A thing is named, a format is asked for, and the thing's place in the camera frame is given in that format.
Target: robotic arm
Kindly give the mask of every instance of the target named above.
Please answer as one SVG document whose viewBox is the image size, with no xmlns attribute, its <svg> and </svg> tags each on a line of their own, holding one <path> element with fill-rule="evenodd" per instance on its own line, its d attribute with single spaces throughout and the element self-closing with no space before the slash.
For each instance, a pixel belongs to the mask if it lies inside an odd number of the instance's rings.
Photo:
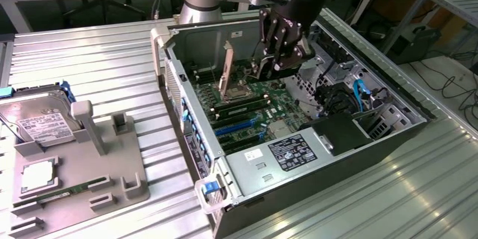
<svg viewBox="0 0 478 239">
<path fill-rule="evenodd" d="M 222 0 L 185 0 L 181 23 L 217 21 L 222 19 Z M 307 31 L 325 0 L 227 0 L 261 5 L 273 2 L 273 8 L 262 9 L 261 42 L 265 44 L 265 58 L 261 80 L 290 76 L 301 64 L 314 57 L 307 43 Z"/>
</svg>

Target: motherboard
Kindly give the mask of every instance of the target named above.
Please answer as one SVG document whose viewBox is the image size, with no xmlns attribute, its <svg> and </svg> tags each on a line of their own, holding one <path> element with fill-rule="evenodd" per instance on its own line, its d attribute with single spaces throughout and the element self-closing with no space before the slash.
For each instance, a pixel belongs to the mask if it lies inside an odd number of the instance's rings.
<svg viewBox="0 0 478 239">
<path fill-rule="evenodd" d="M 194 89 L 226 154 L 294 133 L 310 119 L 279 80 L 259 82 L 237 61 L 226 96 L 221 73 L 197 73 Z"/>
</svg>

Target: green circuit board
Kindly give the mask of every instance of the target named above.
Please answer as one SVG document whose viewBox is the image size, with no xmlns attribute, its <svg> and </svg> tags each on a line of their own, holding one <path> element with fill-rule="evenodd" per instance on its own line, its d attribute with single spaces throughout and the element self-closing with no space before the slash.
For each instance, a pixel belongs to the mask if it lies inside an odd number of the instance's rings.
<svg viewBox="0 0 478 239">
<path fill-rule="evenodd" d="M 259 144 L 278 138 L 281 134 L 287 134 L 289 132 L 294 133 L 301 125 L 310 120 L 299 106 L 294 104 L 294 98 L 289 94 L 285 85 L 279 80 L 258 82 L 257 79 L 245 76 L 239 65 L 235 66 L 235 73 L 231 76 L 231 85 L 233 88 L 239 85 L 241 91 L 247 92 L 247 95 L 243 98 L 233 101 L 222 100 L 217 82 L 195 85 L 197 96 L 203 106 L 203 110 L 210 116 L 210 123 L 215 131 L 234 127 L 237 124 L 245 123 L 249 120 L 254 121 L 250 127 L 217 136 L 227 154 L 251 147 L 254 145 L 253 142 Z M 235 101 L 263 96 L 265 94 L 269 95 L 270 100 L 266 107 L 251 111 L 250 113 L 239 113 L 243 118 L 238 122 L 222 124 L 222 122 L 227 123 L 229 121 L 234 121 L 234 118 L 223 121 L 217 120 L 215 116 L 210 113 L 214 106 L 234 104 Z M 286 125 L 287 127 L 273 132 L 274 129 L 271 129 L 270 126 L 278 125 Z"/>
</svg>

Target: blue pcie slot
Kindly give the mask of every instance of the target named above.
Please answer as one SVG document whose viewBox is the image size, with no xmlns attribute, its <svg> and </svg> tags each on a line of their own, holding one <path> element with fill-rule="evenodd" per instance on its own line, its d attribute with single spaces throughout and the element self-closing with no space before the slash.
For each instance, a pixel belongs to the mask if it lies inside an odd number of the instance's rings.
<svg viewBox="0 0 478 239">
<path fill-rule="evenodd" d="M 242 129 L 253 127 L 254 124 L 255 124 L 255 119 L 249 120 L 249 121 L 246 121 L 243 123 L 239 123 L 237 125 L 233 125 L 230 127 L 226 127 L 223 129 L 219 129 L 219 130 L 217 130 L 215 134 L 217 135 L 230 134 L 230 133 L 233 133 L 233 132 L 235 132 L 238 130 L 242 130 Z"/>
</svg>

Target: hard drive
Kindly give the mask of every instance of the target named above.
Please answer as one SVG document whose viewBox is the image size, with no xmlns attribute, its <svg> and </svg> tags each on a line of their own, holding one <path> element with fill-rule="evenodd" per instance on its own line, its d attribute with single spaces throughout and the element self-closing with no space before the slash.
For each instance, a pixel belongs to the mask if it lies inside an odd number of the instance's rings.
<svg viewBox="0 0 478 239">
<path fill-rule="evenodd" d="M 71 94 L 67 82 L 34 88 L 0 89 L 0 120 L 19 139 L 36 141 L 40 146 L 75 140 L 74 132 L 83 128 L 71 115 Z"/>
</svg>

